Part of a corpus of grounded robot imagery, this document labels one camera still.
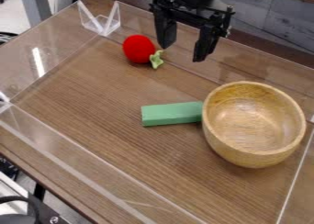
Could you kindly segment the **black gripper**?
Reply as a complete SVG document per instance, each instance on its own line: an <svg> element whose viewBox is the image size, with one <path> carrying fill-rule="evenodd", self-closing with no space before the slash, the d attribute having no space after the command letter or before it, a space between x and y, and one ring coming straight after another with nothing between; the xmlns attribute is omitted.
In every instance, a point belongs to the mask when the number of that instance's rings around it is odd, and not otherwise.
<svg viewBox="0 0 314 224"><path fill-rule="evenodd" d="M221 0L153 0L150 9L155 15L157 41L163 49L177 41L178 22L201 28L193 61L202 62L214 52L219 37L230 35L233 6Z"/></svg>

